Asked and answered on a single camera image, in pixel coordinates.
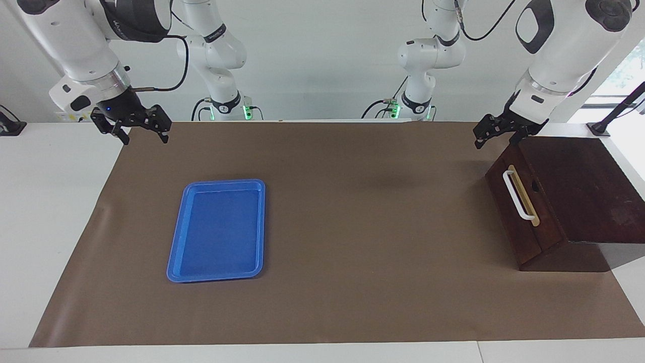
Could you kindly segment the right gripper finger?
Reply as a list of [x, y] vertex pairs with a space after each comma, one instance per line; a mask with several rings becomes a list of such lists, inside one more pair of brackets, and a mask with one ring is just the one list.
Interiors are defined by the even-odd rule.
[[161, 105], [145, 109], [144, 129], [157, 134], [161, 142], [168, 143], [171, 125], [172, 121]]
[[108, 121], [106, 115], [104, 115], [104, 113], [102, 113], [100, 110], [92, 110], [91, 120], [94, 123], [94, 125], [98, 128], [100, 133], [110, 134], [113, 137], [118, 138], [118, 140], [120, 140], [120, 142], [122, 142], [124, 146], [127, 146], [129, 144], [131, 139], [129, 138], [127, 133], [121, 128], [120, 122], [111, 124], [111, 122]]

